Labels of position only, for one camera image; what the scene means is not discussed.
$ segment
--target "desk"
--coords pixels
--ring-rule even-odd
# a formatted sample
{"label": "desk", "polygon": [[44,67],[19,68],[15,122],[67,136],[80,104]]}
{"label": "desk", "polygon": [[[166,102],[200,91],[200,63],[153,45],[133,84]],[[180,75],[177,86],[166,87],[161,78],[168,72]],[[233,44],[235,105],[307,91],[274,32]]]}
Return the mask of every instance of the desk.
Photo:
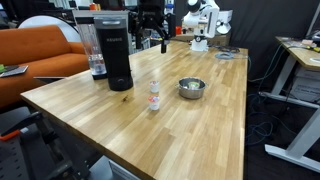
{"label": "desk", "polygon": [[[127,91],[85,71],[22,98],[141,179],[242,179],[247,59],[216,53],[171,42],[165,54],[155,46],[129,56]],[[201,99],[179,96],[175,86],[188,76],[209,84]],[[151,80],[160,82],[158,111],[148,107]]]}
{"label": "desk", "polygon": [[[310,61],[310,58],[320,58],[320,54],[301,48],[288,48],[290,45],[287,39],[282,39],[277,37],[277,40],[281,45],[287,49],[290,56],[285,62],[285,65],[276,81],[276,84],[271,93],[266,94],[267,97],[274,98],[277,100],[286,100],[286,97],[280,96],[280,91],[284,86],[293,66],[296,62],[299,62],[304,68],[320,70],[320,63]],[[313,171],[320,173],[320,163],[303,156],[308,149],[319,139],[320,137],[320,109],[319,105],[311,104],[308,102],[295,100],[292,98],[287,99],[288,102],[304,105],[312,108],[318,108],[318,110],[313,114],[307,124],[302,128],[296,138],[292,141],[289,147],[284,150],[275,146],[265,145],[265,150],[273,156],[284,159],[286,161],[298,164],[305,168],[311,169]]]}

